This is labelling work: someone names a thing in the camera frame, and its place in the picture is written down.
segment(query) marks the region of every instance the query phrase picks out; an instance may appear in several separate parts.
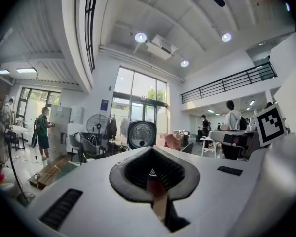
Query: rectangular ceiling light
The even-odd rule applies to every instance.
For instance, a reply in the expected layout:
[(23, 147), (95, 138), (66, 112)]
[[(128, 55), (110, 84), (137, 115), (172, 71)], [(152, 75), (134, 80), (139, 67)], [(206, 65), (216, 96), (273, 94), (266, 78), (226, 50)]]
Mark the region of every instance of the rectangular ceiling light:
[(6, 74), (9, 74), (9, 70), (5, 69), (5, 70), (0, 70), (0, 74), (1, 75), (6, 75)]
[(25, 68), (25, 69), (16, 69), (19, 73), (36, 73), (37, 71), (34, 68)]

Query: black metal railing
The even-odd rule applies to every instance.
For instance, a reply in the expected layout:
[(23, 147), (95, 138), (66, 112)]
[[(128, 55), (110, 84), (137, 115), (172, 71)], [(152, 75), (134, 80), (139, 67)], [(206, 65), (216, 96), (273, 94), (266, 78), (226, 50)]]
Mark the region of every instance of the black metal railing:
[(183, 93), (181, 94), (182, 104), (274, 77), (277, 75), (273, 66), (267, 62)]
[(85, 43), (91, 72), (94, 70), (93, 56), (93, 18), (97, 0), (87, 0), (85, 4)]

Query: person in white shirt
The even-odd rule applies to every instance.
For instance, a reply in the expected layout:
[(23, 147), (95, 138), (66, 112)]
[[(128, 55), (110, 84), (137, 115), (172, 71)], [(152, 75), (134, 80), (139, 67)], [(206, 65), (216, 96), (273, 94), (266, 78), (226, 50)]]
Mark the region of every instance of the person in white shirt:
[(240, 130), (239, 122), (242, 116), (241, 113), (238, 110), (234, 109), (235, 105), (232, 100), (227, 101), (227, 108), (230, 110), (225, 117), (225, 126), (227, 126), (227, 130), (229, 131)]
[(12, 108), (13, 108), (13, 99), (10, 98), (9, 102), (7, 102), (2, 108), (2, 114), (3, 114), (2, 121), (3, 121), (6, 128), (8, 128), (9, 126), (11, 126), (13, 124)]

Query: air conditioner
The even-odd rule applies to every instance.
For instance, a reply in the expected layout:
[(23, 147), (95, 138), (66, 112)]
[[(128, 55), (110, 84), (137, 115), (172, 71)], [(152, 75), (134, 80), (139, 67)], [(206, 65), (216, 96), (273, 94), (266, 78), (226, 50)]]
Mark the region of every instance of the air conditioner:
[(160, 57), (163, 60), (168, 60), (177, 50), (173, 45), (170, 45), (166, 39), (156, 35), (151, 42), (147, 42), (147, 51)]

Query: standing fan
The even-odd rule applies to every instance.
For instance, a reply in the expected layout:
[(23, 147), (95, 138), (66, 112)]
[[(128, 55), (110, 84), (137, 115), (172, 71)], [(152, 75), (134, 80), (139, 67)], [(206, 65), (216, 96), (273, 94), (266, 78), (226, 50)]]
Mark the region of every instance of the standing fan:
[(156, 144), (157, 126), (146, 121), (130, 122), (127, 141), (131, 149), (153, 146)]
[(98, 135), (99, 140), (102, 138), (102, 134), (105, 134), (108, 125), (108, 118), (102, 114), (96, 114), (91, 116), (87, 122), (88, 133)]

